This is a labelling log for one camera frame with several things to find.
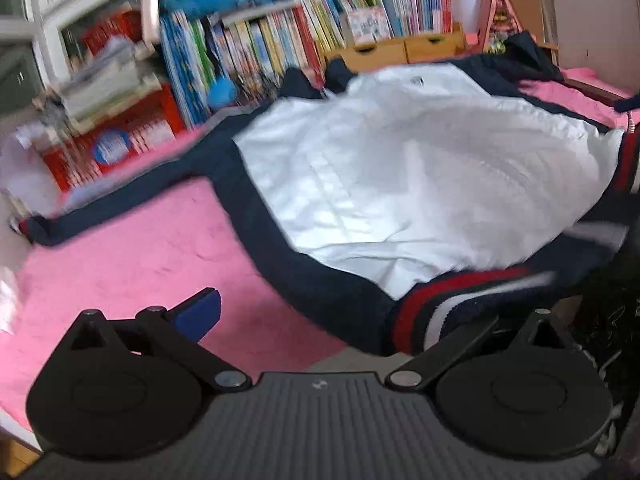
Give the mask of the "white and navy jacket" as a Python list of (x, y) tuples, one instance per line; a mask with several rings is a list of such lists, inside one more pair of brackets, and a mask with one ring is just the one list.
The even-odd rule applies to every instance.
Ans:
[(56, 246), (205, 179), (259, 274), (296, 311), (379, 356), (417, 354), (510, 302), (606, 266), (639, 219), (639, 135), (521, 92), (561, 72), (518, 34), (501, 54), (354, 74), (228, 108), (182, 154), (20, 228)]

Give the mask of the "pink bunny table mat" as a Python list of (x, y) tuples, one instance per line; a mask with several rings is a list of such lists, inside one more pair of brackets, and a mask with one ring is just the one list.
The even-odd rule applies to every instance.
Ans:
[(11, 328), (1, 337), (1, 425), (28, 439), (27, 393), (67, 327), (85, 308), (129, 318), (147, 304), (212, 286), (222, 321), (205, 348), (252, 374), (303, 370), (343, 348), (267, 284), (204, 180), (55, 247), (37, 247), (17, 274)]

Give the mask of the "red plastic crate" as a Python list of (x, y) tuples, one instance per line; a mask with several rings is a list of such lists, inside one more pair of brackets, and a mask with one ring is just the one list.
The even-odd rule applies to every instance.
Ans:
[(168, 84), (74, 136), (42, 159), (63, 192), (101, 179), (125, 162), (174, 142), (186, 131)]

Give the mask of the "blue plush ball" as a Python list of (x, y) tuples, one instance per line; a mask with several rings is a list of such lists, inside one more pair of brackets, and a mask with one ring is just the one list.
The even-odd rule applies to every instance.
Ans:
[(220, 110), (233, 105), (238, 98), (234, 82), (228, 77), (220, 77), (208, 90), (207, 105), (211, 110)]

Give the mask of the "stack of papers and booklets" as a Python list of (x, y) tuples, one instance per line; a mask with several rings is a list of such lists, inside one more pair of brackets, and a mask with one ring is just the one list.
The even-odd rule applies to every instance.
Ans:
[(124, 36), (113, 37), (70, 79), (55, 82), (33, 98), (32, 105), (42, 122), (51, 127), (64, 119), (83, 122), (126, 96), (139, 94), (149, 84), (159, 89), (154, 55), (155, 49), (145, 42), (134, 44)]

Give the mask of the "red upper basket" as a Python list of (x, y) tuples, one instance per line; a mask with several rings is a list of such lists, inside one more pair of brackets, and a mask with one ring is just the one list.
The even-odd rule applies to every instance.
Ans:
[(81, 40), (92, 55), (97, 55), (114, 37), (126, 37), (132, 42), (141, 41), (141, 12), (134, 9), (119, 11), (90, 28)]

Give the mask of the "row of upright books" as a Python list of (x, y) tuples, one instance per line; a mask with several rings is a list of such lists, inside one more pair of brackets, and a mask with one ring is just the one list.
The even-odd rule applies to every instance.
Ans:
[(276, 0), (189, 20), (160, 11), (160, 46), (183, 120), (201, 125), (215, 110), (208, 90), (220, 77), (238, 92), (233, 105), (271, 99), (290, 68), (320, 87), (324, 55), (348, 47), (341, 15), (382, 6), (393, 37), (454, 31), (452, 0)]

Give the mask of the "wooden drawer organizer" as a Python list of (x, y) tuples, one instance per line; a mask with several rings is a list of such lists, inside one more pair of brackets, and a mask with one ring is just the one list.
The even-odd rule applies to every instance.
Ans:
[(324, 62), (338, 60), (354, 73), (367, 73), (387, 66), (421, 64), (448, 60), (465, 55), (468, 50), (462, 28), (454, 24), (453, 32), (446, 34), (414, 35), (385, 39), (375, 44), (348, 46), (326, 53)]

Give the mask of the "white pencil pattern box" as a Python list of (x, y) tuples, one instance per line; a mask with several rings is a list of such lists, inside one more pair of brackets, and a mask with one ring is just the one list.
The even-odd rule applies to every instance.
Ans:
[(382, 6), (369, 6), (341, 15), (343, 36), (349, 46), (375, 44), (393, 37), (390, 23)]

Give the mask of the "pink toy house frame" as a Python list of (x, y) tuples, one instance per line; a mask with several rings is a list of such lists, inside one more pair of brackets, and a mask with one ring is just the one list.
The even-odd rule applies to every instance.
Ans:
[(465, 35), (466, 47), (472, 53), (501, 54), (506, 40), (524, 32), (511, 0), (480, 0), (476, 32)]

